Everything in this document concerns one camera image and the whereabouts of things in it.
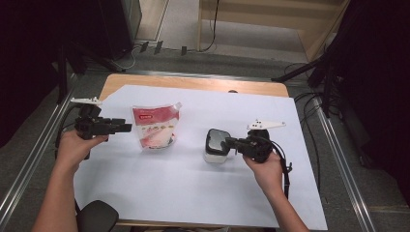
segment plastic bag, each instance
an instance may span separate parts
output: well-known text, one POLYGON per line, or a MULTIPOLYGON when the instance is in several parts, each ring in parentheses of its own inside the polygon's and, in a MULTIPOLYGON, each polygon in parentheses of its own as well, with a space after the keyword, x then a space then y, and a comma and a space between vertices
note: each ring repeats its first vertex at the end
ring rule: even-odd
POLYGON ((179 121, 181 103, 147 107, 133 106, 132 113, 142 148, 165 148, 175 141, 174 128, 179 121))

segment white tabletop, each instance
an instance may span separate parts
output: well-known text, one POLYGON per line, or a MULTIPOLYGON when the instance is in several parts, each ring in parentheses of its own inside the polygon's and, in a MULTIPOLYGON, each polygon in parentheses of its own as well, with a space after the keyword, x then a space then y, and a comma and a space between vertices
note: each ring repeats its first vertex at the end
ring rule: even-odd
POLYGON ((289 200, 309 229, 327 229, 293 99, 126 85, 103 101, 100 116, 134 123, 133 105, 176 102, 183 106, 170 147, 142 150, 133 126, 92 150, 75 174, 80 208, 102 200, 123 220, 278 227, 241 155, 231 150, 223 164, 203 158, 209 129, 242 138, 259 119, 286 123, 269 133, 293 163, 289 200))

